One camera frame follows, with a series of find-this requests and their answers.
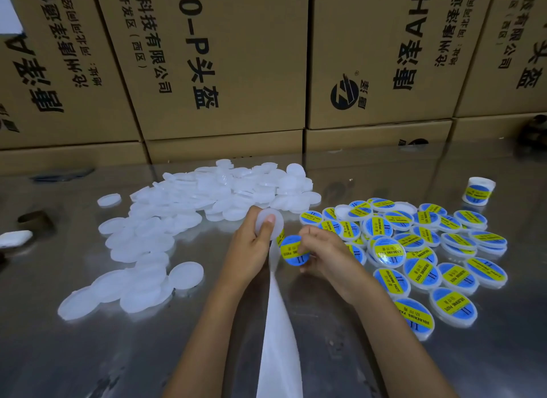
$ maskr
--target forearm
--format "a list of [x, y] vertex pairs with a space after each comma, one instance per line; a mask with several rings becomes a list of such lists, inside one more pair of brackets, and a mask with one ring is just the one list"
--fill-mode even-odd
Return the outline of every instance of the forearm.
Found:
[[163, 398], [219, 398], [230, 333], [244, 289], [219, 279]]
[[457, 397], [386, 291], [370, 274], [356, 286], [359, 315], [391, 398]]

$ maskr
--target person's right hand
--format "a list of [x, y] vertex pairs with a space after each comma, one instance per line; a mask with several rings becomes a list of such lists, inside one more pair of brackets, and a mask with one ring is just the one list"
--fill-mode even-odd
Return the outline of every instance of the person's right hand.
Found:
[[356, 292], [366, 284], [368, 274], [347, 245], [335, 233], [311, 225], [304, 226], [299, 235], [302, 238], [299, 252], [312, 254], [300, 271], [318, 271], [346, 302], [355, 305]]

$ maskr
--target reflective table surface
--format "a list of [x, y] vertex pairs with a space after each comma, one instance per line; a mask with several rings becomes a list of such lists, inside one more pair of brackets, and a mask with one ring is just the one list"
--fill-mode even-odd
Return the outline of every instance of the reflective table surface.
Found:
[[[458, 329], [436, 318], [423, 343], [461, 397], [543, 397], [547, 393], [547, 174], [542, 154], [510, 141], [352, 149], [316, 154], [234, 159], [236, 166], [264, 161], [302, 163], [323, 196], [315, 210], [373, 196], [461, 209], [470, 176], [496, 181], [481, 212], [489, 230], [509, 240], [497, 261], [509, 281], [500, 290], [480, 287], [470, 297], [478, 319]], [[170, 268], [200, 262], [205, 279], [188, 292], [136, 314], [118, 302], [102, 304], [71, 322], [57, 316], [61, 301], [99, 275], [125, 264], [109, 257], [103, 221], [126, 216], [129, 194], [165, 171], [191, 171], [211, 162], [98, 168], [63, 183], [28, 177], [0, 178], [0, 233], [16, 229], [17, 217], [44, 210], [54, 230], [29, 248], [7, 253], [0, 268], [0, 397], [158, 397], [215, 283], [231, 234], [240, 222], [203, 222], [177, 236]], [[96, 201], [120, 193], [109, 209]], [[285, 233], [300, 228], [283, 213]], [[385, 388], [354, 311], [323, 280], [300, 275], [281, 262], [277, 280], [297, 339], [305, 397], [380, 397]], [[256, 395], [269, 276], [250, 284], [232, 328], [223, 396]], [[426, 294], [410, 297], [428, 306]]]

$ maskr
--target stainless steel tabletop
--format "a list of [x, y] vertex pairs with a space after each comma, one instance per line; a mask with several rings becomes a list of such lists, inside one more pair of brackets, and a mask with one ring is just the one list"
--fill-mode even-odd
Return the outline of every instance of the stainless steel tabletop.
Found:
[[[508, 141], [426, 145], [235, 159], [236, 166], [275, 161], [303, 163], [323, 195], [317, 210], [372, 196], [434, 202], [450, 212], [462, 205], [470, 176], [497, 182], [482, 213], [489, 229], [509, 240], [498, 261], [509, 275], [500, 290], [480, 287], [471, 297], [479, 317], [469, 329], [436, 319], [424, 346], [462, 397], [547, 395], [547, 243], [544, 157], [517, 151]], [[144, 312], [128, 315], [119, 304], [65, 322], [57, 307], [71, 291], [106, 271], [123, 268], [109, 258], [97, 226], [125, 216], [128, 195], [164, 171], [190, 171], [206, 163], [100, 168], [65, 183], [37, 184], [27, 177], [0, 178], [0, 233], [19, 215], [44, 210], [55, 231], [29, 249], [12, 253], [0, 271], [0, 397], [156, 397], [177, 363], [218, 276], [231, 233], [240, 222], [204, 220], [177, 237], [171, 266], [198, 261], [204, 281]], [[121, 205], [101, 209], [96, 200], [118, 192]], [[300, 228], [283, 213], [287, 234]], [[300, 353], [305, 397], [385, 395], [359, 320], [328, 284], [280, 263], [277, 279]], [[268, 272], [251, 283], [238, 308], [226, 363], [224, 396], [255, 397]], [[412, 291], [428, 305], [427, 296]]]

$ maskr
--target person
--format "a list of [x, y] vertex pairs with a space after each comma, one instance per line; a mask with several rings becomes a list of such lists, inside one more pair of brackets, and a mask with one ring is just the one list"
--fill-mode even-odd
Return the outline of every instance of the person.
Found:
[[[275, 216], [255, 235], [253, 206], [234, 233], [224, 265], [163, 398], [220, 398], [230, 332], [247, 285], [269, 252]], [[355, 260], [336, 234], [312, 226], [300, 230], [300, 252], [311, 258], [301, 271], [319, 273], [352, 305], [372, 345], [390, 398], [457, 398], [382, 286]]]

